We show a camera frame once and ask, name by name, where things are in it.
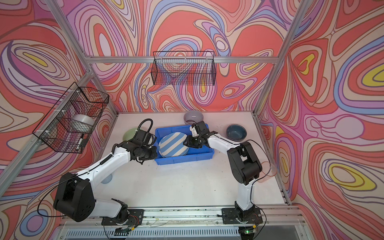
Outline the green bowl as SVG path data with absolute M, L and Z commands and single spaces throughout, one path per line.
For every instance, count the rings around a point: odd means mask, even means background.
M 131 128 L 127 130 L 123 135 L 123 141 L 129 141 L 131 140 L 137 132 L 137 128 Z

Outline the grey purple bowl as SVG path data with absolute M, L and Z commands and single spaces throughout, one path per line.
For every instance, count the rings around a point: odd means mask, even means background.
M 186 112 L 183 118 L 186 125 L 192 125 L 204 120 L 203 114 L 199 111 Z

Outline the dark blue bowl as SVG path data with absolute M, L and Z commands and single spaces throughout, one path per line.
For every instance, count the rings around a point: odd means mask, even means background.
M 233 124 L 227 127 L 226 135 L 232 141 L 241 142 L 247 137 L 248 133 L 243 126 Z

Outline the clear blue plastic cup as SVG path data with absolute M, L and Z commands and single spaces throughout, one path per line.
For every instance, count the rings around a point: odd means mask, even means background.
M 104 185 L 106 185 L 106 184 L 110 183 L 112 179 L 113 179 L 113 175 L 110 174 L 110 175 L 108 175 L 105 179 L 103 179 L 103 180 L 101 181 L 101 183 L 104 184 Z

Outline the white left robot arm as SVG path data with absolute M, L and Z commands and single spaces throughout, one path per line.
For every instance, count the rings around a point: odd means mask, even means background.
M 117 225 L 125 224 L 130 212 L 127 204 L 110 198 L 96 199 L 97 187 L 114 171 L 130 161 L 143 164 L 157 158 L 156 136 L 138 130 L 128 141 L 114 144 L 111 152 L 90 167 L 76 174 L 66 173 L 60 178 L 54 200 L 54 209 L 76 222 L 87 218 L 109 218 Z

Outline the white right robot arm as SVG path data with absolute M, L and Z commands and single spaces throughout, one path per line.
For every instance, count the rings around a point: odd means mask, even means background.
M 226 155 L 232 174 L 239 183 L 234 209 L 230 214 L 222 214 L 223 220 L 248 222 L 251 216 L 256 215 L 256 206 L 253 203 L 253 184 L 263 171 L 253 146 L 248 141 L 234 142 L 215 131 L 210 131 L 203 121 L 193 123 L 190 131 L 192 134 L 187 136 L 184 145 L 194 149 L 206 146 Z

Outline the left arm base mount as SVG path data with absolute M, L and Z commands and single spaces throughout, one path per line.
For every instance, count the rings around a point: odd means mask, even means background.
M 143 222 L 144 209 L 130 209 L 126 213 L 118 214 L 115 218 L 105 217 L 102 220 L 102 226 L 128 226 L 137 227 Z

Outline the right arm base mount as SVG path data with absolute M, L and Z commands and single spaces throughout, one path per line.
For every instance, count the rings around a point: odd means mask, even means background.
M 223 223 L 226 225 L 252 224 L 258 226 L 264 222 L 261 210 L 256 206 L 246 211 L 240 208 L 223 208 L 218 217 L 222 218 Z

